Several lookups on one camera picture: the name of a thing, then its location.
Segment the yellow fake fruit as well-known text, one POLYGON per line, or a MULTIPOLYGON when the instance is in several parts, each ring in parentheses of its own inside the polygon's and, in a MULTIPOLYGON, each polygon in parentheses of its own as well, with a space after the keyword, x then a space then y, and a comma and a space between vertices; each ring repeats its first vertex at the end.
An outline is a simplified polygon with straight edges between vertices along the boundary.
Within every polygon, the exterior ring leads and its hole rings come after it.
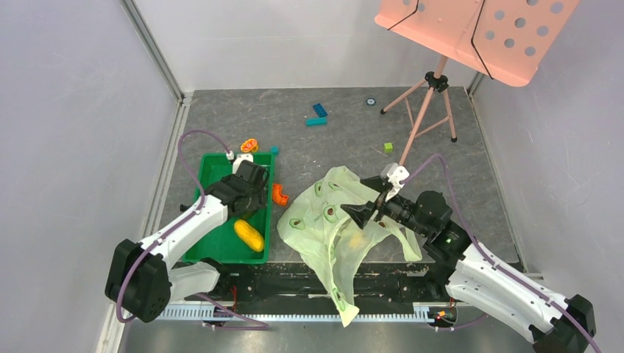
POLYGON ((238 219, 234 223, 234 230, 241 241, 243 241, 254 252, 263 252, 265 249, 265 240, 262 234, 252 227, 244 219, 238 219))

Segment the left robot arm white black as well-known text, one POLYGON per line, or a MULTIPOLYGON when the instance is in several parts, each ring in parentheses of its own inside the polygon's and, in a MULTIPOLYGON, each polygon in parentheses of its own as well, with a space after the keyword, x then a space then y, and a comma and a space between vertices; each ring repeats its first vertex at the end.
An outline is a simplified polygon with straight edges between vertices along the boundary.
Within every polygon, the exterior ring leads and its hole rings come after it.
POLYGON ((269 170, 243 154, 232 173, 208 185, 199 198, 170 224, 140 241, 125 239, 114 249, 104 287, 116 303, 120 322, 124 312, 144 323, 154 321, 175 301, 198 293, 223 299, 231 280, 202 260, 176 268, 181 257, 204 236, 235 217, 253 213, 268 202, 269 170))

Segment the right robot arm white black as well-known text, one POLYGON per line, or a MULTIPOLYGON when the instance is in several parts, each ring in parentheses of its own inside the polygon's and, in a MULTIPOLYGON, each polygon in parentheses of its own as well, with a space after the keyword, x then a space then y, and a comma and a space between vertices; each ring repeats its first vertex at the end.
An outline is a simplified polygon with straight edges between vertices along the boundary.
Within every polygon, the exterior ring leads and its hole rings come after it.
POLYGON ((364 228, 370 221, 394 221, 425 237, 424 250, 434 259, 425 275, 425 291, 435 300, 459 300, 523 336, 535 352, 598 351, 592 303, 570 298, 535 282, 500 260, 451 218, 452 208, 440 192, 427 190, 411 201, 390 197, 389 182, 364 179, 379 196, 342 210, 364 228))

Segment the pale green plastic bag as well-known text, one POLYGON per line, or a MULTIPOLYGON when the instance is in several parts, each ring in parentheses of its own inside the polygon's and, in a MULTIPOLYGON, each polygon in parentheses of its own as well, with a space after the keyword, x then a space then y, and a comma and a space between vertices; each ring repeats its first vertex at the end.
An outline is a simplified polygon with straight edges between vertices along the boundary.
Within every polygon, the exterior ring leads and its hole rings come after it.
POLYGON ((331 168, 293 200, 277 222, 281 239, 297 251, 330 295, 341 323, 347 327, 359 313, 354 299, 354 277, 369 251, 388 236, 395 236, 408 262, 422 260, 413 231, 384 217, 360 229, 340 208, 342 204, 365 204, 378 193, 360 183, 359 177, 345 166, 331 168), (350 239, 356 232, 365 234, 363 246, 353 248, 350 239))

